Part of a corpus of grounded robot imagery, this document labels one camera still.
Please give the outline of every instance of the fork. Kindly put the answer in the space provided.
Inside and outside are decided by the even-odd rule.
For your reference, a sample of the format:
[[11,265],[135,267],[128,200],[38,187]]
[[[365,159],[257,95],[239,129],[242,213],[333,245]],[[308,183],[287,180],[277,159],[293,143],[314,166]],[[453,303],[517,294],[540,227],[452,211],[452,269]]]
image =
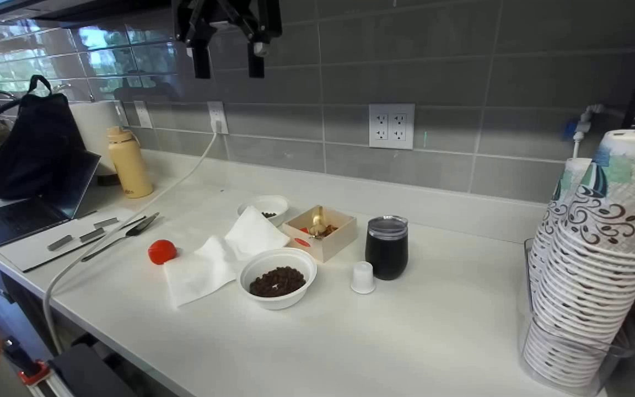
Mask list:
[[130,227],[126,235],[120,235],[119,238],[109,240],[107,245],[104,245],[100,249],[96,253],[89,253],[85,256],[81,256],[78,262],[85,262],[95,256],[99,256],[100,253],[109,249],[113,245],[116,245],[119,240],[126,240],[126,238],[132,238],[132,236],[140,236],[153,222],[156,222],[159,213],[152,214],[152,217],[142,217],[135,227]]

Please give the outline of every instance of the white countertop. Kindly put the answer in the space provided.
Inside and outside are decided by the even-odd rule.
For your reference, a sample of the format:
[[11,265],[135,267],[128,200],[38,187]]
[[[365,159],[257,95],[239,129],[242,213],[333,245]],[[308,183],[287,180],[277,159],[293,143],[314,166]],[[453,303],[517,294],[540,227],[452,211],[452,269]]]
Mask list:
[[[194,159],[149,154],[149,163],[162,187]],[[287,311],[264,311],[236,286],[173,311],[145,248],[170,238],[192,253],[225,235],[236,211],[257,194],[283,194],[296,213],[321,204],[354,214],[360,238],[319,265],[306,298]],[[114,196],[99,204],[135,207]],[[207,162],[153,207],[159,225],[76,267],[57,287],[54,305],[179,395],[562,395],[536,385],[516,352],[519,240],[541,205]],[[351,294],[365,218],[395,213],[409,218],[406,273],[378,283],[372,296]],[[32,273],[0,261],[0,269],[41,294],[71,261]]]

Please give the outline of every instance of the yellow bottle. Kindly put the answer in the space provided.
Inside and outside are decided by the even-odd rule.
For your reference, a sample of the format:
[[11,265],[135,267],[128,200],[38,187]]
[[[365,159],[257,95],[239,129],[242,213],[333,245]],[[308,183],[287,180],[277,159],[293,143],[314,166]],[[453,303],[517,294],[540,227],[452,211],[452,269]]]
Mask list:
[[107,151],[119,178],[120,190],[130,200],[147,196],[153,193],[153,183],[149,182],[138,140],[120,126],[107,129]]

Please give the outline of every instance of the gray tile backsplash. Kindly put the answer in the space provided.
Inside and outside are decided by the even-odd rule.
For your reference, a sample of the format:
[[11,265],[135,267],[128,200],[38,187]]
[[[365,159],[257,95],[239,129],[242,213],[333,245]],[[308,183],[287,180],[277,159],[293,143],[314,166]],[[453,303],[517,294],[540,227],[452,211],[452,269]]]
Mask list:
[[[71,100],[119,100],[145,148],[182,154],[210,143],[207,101],[223,101],[215,159],[546,202],[565,125],[588,104],[622,112],[635,87],[629,0],[281,0],[281,19],[264,80],[233,26],[196,80],[170,12],[0,24],[0,89],[41,73]],[[414,104],[414,151],[367,148],[367,104]]]
[[481,106],[487,61],[323,67],[326,104]]
[[540,55],[493,61],[490,106],[625,108],[635,85],[635,52],[612,55]]
[[635,50],[635,2],[502,0],[497,52]]
[[468,193],[472,154],[326,146],[326,172]]
[[496,2],[412,10],[321,22],[321,62],[412,61],[490,54]]
[[473,194],[548,202],[562,163],[479,157],[472,180]]

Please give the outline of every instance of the bag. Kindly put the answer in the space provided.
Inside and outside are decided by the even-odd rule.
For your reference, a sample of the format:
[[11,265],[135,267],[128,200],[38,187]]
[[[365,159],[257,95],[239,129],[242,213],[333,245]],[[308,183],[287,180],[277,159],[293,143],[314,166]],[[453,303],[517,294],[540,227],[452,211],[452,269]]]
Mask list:
[[[45,97],[32,95],[41,82]],[[84,151],[81,136],[62,94],[52,94],[41,75],[32,75],[21,100],[0,106],[0,115],[18,106],[9,140],[0,146],[0,200],[30,200],[45,190],[62,163]]]

